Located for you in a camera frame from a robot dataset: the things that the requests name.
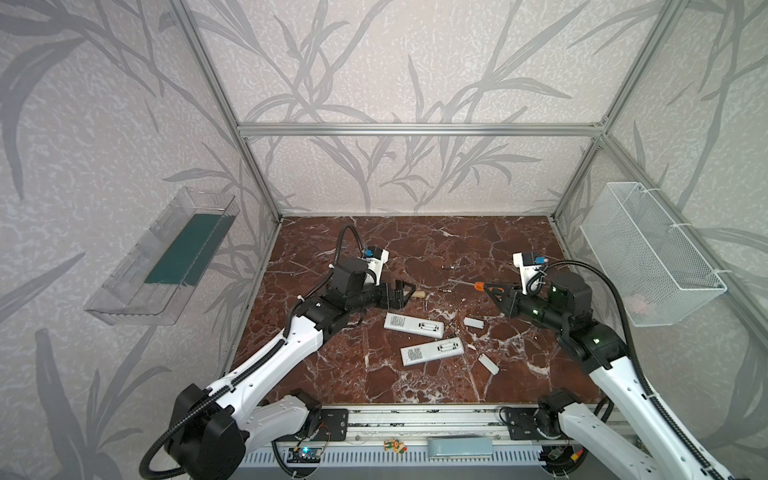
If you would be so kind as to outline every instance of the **white plastic fragment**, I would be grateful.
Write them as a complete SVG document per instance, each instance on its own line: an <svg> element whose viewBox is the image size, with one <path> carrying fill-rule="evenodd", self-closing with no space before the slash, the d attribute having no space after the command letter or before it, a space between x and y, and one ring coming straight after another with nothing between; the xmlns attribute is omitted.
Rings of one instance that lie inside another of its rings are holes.
<svg viewBox="0 0 768 480"><path fill-rule="evenodd" d="M493 360L489 359L484 353L480 355L479 357L480 363L488 369L488 371L491 373L491 375L496 375L498 373L498 367L495 363L493 363Z"/></svg>
<svg viewBox="0 0 768 480"><path fill-rule="evenodd" d="M476 329L485 328L485 322L483 322L482 320L469 318L468 316L464 317L464 324L466 326L475 327Z"/></svg>

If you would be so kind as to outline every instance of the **red marble table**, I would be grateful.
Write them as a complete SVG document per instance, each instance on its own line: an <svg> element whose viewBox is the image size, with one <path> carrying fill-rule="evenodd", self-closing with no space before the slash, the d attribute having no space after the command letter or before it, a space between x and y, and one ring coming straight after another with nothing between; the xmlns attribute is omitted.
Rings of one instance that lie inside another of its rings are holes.
<svg viewBox="0 0 768 480"><path fill-rule="evenodd" d="M503 318L485 294L448 281L516 281L512 254L520 251L562 258L546 217L286 218L233 368L280 331L296 295L327 271L345 223L356 225L365 245L389 250L383 280L403 279L427 292L401 312L444 322L444 338L460 337L465 355L403 367L400 348L431 339L385 330L385 312L370 310L360 326L336 334L293 369L268 395L271 402L295 389L326 404L532 403L558 387L586 402L600 397L552 332ZM353 245L348 232L344 252L355 255ZM485 328L465 326L465 316L484 320ZM498 365L498 375L478 361L482 353Z"/></svg>

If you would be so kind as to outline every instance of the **wallpaper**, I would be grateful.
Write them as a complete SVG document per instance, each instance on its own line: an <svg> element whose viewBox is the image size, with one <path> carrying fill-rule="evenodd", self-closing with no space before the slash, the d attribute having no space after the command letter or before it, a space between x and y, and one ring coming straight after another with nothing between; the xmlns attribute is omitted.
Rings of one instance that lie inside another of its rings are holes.
<svg viewBox="0 0 768 480"><path fill-rule="evenodd" d="M662 4L189 1L241 123L598 122ZM281 210L315 215L550 213L587 143L251 140Z"/></svg>
<svg viewBox="0 0 768 480"><path fill-rule="evenodd" d="M768 2L690 2L611 130L766 305L765 161ZM608 181L628 180L600 153L557 220L574 256L578 229ZM595 306L615 307L602 286ZM724 298L674 326L633 329L641 363L691 432L736 477L768 471L768 355Z"/></svg>
<svg viewBox="0 0 768 480"><path fill-rule="evenodd" d="M0 478L138 478L275 226L164 2L0 3ZM83 308L182 186L240 214L174 326Z"/></svg>
<svg viewBox="0 0 768 480"><path fill-rule="evenodd" d="M552 212L587 142L262 137L251 151L286 214L512 215Z"/></svg>

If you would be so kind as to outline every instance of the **clear plastic bin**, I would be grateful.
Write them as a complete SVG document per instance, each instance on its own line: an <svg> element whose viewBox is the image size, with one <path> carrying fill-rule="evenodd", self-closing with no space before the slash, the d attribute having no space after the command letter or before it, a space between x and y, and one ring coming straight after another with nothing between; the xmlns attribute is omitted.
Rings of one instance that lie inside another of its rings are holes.
<svg viewBox="0 0 768 480"><path fill-rule="evenodd" d="M240 212L234 200L183 187L85 311L110 325L175 324Z"/></svg>
<svg viewBox="0 0 768 480"><path fill-rule="evenodd" d="M637 182L608 183L581 231L635 326L680 322L727 289L680 225Z"/></svg>

